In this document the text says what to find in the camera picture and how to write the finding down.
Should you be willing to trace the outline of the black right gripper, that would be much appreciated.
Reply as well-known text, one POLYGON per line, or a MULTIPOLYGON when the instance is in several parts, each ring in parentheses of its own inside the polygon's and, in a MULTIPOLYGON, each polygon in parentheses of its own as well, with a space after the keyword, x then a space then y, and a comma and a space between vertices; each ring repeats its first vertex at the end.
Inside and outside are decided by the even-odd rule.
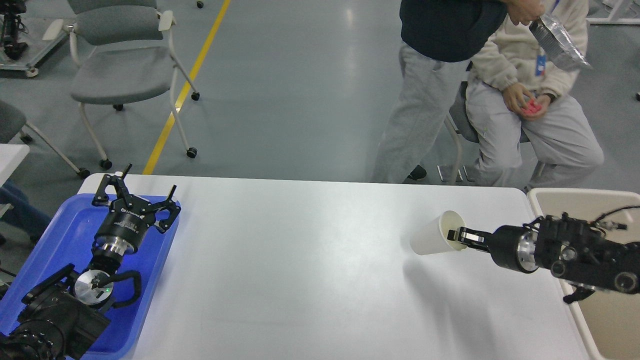
POLYGON ((524 274, 539 269, 535 260, 537 236, 528 228, 504 225, 490 233, 458 227, 448 230, 446 239, 455 242, 459 249, 489 251, 494 264, 501 268, 524 274))

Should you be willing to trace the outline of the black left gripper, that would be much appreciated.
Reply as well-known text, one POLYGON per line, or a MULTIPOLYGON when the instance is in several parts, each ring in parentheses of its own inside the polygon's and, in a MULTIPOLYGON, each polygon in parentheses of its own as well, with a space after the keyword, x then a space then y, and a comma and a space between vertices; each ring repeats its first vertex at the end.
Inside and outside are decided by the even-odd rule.
POLYGON ((100 181, 91 204, 94 207, 107 207, 110 204, 106 194, 107 187, 113 187, 116 199, 110 204, 106 217, 94 235, 93 251, 111 251, 117 255, 137 253, 147 231, 151 226, 160 234, 165 234, 173 225, 182 210, 173 196, 177 185, 173 185, 164 200, 151 203, 149 199, 132 194, 125 183, 133 164, 122 171, 121 175, 105 174, 100 181), (157 214, 167 211, 167 218, 158 219, 157 214))

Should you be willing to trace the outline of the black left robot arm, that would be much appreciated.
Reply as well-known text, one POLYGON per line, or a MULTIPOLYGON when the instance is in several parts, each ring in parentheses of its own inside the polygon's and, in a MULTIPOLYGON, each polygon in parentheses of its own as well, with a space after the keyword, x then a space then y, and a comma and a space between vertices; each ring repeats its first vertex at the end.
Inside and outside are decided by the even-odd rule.
POLYGON ((119 360, 146 319, 180 203, 126 173, 66 200, 1 299, 3 360, 119 360))

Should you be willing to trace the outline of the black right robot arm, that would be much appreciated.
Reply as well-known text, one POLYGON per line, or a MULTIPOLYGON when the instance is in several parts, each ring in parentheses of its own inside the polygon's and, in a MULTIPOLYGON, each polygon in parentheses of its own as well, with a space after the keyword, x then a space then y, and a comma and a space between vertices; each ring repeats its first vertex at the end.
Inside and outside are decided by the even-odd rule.
POLYGON ((582 301, 597 291, 636 295, 640 286, 640 250, 637 241, 608 240, 608 230, 624 231, 627 225, 606 221, 621 212, 616 208, 592 221, 560 216, 538 216, 521 226, 503 225, 493 232, 455 225, 446 239, 463 248, 488 253, 494 264, 511 271, 531 274, 546 269, 574 287, 565 295, 567 305, 582 301))

